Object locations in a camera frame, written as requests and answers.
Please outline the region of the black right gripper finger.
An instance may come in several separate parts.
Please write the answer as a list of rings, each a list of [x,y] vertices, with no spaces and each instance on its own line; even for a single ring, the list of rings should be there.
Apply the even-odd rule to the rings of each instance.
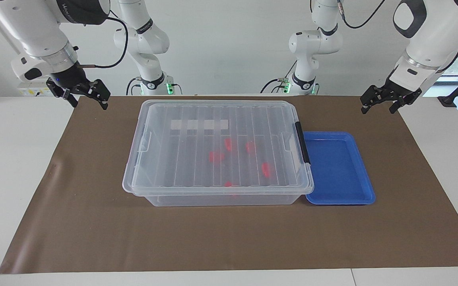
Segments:
[[[46,80],[46,85],[54,97],[66,100],[73,108],[78,106],[78,100],[71,94],[68,88],[63,89],[58,86],[52,78]]]
[[[97,101],[103,110],[107,110],[111,93],[102,80],[97,79],[83,83],[82,92],[84,96]]]

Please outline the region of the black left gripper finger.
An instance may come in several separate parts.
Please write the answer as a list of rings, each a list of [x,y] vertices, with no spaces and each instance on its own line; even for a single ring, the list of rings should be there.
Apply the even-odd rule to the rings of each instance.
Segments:
[[[361,96],[362,103],[361,112],[367,114],[370,108],[374,105],[383,103],[388,100],[388,89],[385,87],[377,87],[371,85]]]
[[[389,107],[389,112],[394,114],[398,109],[402,108],[405,105],[412,105],[416,99],[422,94],[422,89],[417,89],[415,92],[407,95],[400,95],[399,93],[394,93],[392,96],[393,104]]]

